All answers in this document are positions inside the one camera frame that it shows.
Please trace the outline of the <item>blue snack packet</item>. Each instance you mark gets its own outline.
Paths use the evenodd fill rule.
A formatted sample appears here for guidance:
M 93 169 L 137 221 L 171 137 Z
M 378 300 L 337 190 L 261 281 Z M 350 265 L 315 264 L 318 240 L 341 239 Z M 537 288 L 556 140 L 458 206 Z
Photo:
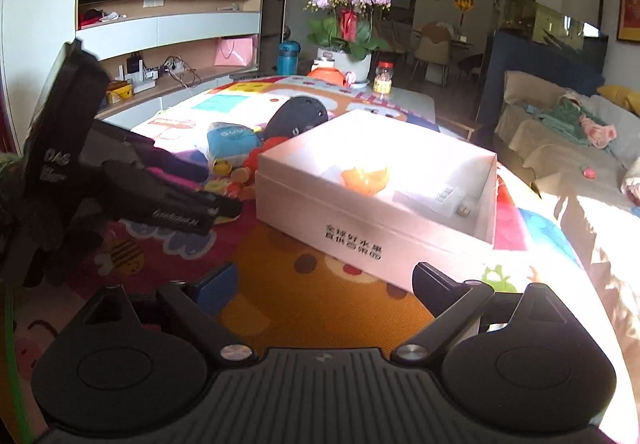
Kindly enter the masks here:
M 206 141 L 206 156 L 209 161 L 235 161 L 262 145 L 262 140 L 253 129 L 237 123 L 221 123 L 221 121 L 216 121 L 209 126 Z

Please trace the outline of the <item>orange plastic toy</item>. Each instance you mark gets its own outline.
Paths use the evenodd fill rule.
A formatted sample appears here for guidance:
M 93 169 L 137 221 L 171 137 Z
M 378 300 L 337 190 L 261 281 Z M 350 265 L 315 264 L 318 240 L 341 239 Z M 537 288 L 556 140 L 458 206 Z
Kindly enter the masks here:
M 378 170 L 352 168 L 341 173 L 341 179 L 347 189 L 368 196 L 374 196 L 383 191 L 389 178 L 387 168 Z

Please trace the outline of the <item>black round plush toy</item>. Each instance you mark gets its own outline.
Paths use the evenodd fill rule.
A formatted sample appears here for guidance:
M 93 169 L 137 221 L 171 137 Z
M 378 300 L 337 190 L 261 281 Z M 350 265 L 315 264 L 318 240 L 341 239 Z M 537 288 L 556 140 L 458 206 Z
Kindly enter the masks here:
M 288 99 L 268 121 L 262 138 L 293 138 L 329 120 L 326 107 L 316 98 Z

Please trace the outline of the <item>white tv cabinet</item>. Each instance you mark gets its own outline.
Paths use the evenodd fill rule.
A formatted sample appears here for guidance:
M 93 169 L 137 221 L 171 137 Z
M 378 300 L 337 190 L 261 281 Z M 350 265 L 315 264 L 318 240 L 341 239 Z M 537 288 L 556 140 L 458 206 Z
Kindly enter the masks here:
M 143 123 L 235 75 L 258 68 L 262 12 L 235 6 L 219 10 L 118 19 L 78 30 L 76 38 L 116 80 L 129 79 L 132 96 L 108 99 L 99 119 L 125 128 Z M 249 67 L 215 66 L 217 40 L 255 37 Z

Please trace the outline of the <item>pink cardboard box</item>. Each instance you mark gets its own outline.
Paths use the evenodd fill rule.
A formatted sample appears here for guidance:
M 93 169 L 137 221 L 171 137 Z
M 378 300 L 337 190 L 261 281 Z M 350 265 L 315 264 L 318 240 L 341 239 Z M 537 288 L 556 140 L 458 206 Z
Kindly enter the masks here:
M 387 168 L 386 188 L 347 189 L 352 168 Z M 420 262 L 481 279 L 495 246 L 496 154 L 363 110 L 259 154 L 255 193 L 263 223 L 405 290 Z

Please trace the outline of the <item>pink paper bag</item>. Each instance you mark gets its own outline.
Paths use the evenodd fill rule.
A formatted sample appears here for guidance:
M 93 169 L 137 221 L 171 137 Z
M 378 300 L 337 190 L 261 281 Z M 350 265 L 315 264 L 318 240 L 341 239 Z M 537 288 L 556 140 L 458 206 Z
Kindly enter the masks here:
M 255 62 L 255 37 L 231 37 L 217 40 L 215 66 L 249 67 Z

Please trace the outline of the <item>blue water bottle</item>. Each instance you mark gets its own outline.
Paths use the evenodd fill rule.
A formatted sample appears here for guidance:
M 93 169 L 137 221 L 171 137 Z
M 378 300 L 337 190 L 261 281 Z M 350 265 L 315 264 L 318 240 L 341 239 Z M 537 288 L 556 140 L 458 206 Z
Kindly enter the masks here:
M 277 74 L 291 76 L 297 74 L 300 45 L 295 40 L 283 40 L 279 45 Z

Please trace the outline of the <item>beige sofa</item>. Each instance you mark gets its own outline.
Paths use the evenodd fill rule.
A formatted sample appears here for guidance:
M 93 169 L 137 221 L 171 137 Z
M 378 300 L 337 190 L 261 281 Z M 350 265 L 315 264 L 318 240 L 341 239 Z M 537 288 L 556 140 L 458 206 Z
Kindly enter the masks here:
M 576 194 L 623 209 L 639 206 L 639 116 L 522 71 L 503 77 L 496 146 L 544 193 L 555 178 Z

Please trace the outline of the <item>orange round bowl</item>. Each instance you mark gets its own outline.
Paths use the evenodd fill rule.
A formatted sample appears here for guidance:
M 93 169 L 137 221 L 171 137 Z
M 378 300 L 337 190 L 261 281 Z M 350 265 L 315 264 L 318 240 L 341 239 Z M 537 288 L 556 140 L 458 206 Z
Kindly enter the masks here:
M 339 87 L 347 87 L 348 82 L 346 76 L 335 67 L 318 66 L 310 71 L 307 76 L 309 78 L 322 80 L 326 84 Z

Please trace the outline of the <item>red lid glass jar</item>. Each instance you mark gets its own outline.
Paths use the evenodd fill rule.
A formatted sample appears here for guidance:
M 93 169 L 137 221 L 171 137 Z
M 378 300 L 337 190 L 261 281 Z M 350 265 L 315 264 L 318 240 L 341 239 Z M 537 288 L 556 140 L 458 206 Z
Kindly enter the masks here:
M 392 91 L 394 76 L 394 63 L 388 61 L 378 62 L 375 68 L 372 90 L 381 96 L 388 96 Z

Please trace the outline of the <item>purple orchid flower pot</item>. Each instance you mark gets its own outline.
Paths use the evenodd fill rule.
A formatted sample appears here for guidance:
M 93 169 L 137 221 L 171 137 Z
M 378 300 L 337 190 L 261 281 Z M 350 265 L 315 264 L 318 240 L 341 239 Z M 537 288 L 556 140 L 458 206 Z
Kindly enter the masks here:
M 307 21 L 307 40 L 350 82 L 365 82 L 373 54 L 390 46 L 375 20 L 391 6 L 391 0 L 306 0 L 305 10 L 317 15 Z

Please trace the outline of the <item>yellow cushion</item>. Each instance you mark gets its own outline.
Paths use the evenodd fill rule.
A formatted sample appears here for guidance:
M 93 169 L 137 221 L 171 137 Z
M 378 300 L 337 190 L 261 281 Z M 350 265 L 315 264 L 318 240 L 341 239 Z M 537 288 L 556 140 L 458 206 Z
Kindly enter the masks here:
M 604 85 L 598 88 L 600 96 L 620 108 L 640 116 L 640 92 L 618 85 Z

